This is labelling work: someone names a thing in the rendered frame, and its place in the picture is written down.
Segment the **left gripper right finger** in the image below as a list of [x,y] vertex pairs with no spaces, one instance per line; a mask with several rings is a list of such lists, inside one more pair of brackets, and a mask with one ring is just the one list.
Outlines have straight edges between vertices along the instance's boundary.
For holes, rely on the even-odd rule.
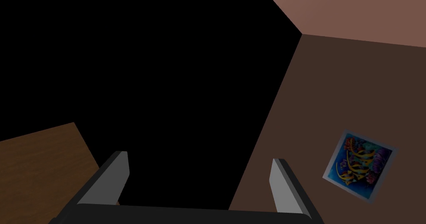
[[269,184],[277,212],[304,214],[310,217],[308,208],[299,194],[300,184],[284,159],[272,160]]

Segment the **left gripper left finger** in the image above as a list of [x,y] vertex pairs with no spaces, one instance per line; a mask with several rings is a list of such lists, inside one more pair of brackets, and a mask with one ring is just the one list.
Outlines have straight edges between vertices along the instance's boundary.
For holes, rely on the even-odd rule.
[[115,152],[82,188],[77,204],[116,205],[129,174],[128,153]]

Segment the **brown wooden door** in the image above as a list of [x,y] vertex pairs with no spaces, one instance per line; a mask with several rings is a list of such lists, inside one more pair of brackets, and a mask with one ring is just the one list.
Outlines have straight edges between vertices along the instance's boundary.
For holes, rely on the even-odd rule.
[[74,123],[0,141],[0,224],[48,224],[112,154]]

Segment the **colourful fish picture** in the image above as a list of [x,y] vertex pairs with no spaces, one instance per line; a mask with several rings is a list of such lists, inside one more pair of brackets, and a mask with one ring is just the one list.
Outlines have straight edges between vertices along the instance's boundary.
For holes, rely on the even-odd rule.
[[397,153],[395,147],[345,130],[322,177],[373,203]]

